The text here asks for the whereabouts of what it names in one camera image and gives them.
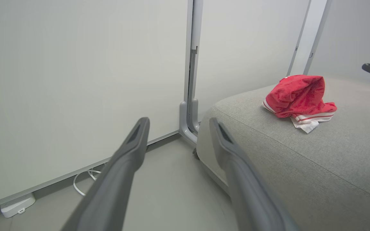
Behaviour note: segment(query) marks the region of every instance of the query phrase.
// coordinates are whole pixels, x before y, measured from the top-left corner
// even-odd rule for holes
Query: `black wheel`
[[[195,148],[194,151],[192,152],[192,154],[194,154],[194,158],[195,159],[199,159],[199,156],[198,156],[198,153],[197,153],[197,149]]]

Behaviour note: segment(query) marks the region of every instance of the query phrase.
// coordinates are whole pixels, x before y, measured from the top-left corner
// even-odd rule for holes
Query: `white wall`
[[[289,75],[304,74],[325,6],[326,0],[311,0],[298,51]]]
[[[188,0],[0,0],[0,199],[179,127]]]
[[[370,80],[370,1],[332,1],[309,74]]]
[[[276,84],[288,72],[309,0],[204,0],[195,98],[217,101]]]

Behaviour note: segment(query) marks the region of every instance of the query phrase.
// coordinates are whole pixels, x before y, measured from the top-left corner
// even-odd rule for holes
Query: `red and white clothing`
[[[291,117],[296,128],[310,133],[319,122],[331,120],[335,103],[324,103],[325,81],[322,76],[288,76],[266,96],[262,106],[278,118]]]

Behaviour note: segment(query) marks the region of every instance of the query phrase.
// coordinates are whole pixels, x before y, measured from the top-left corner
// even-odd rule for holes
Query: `gray floor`
[[[237,230],[230,198],[192,156],[178,135],[151,145],[132,184],[124,231]],[[37,201],[21,215],[0,214],[0,231],[60,230],[80,196],[73,177],[34,193]],[[93,180],[81,174],[86,192]]]

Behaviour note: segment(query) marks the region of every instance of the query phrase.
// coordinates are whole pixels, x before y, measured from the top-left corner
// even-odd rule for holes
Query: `gray sofa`
[[[197,154],[227,191],[208,127],[217,117],[303,230],[370,230],[370,82],[325,82],[323,100],[338,111],[310,134],[262,108],[268,86],[217,102],[201,122]]]

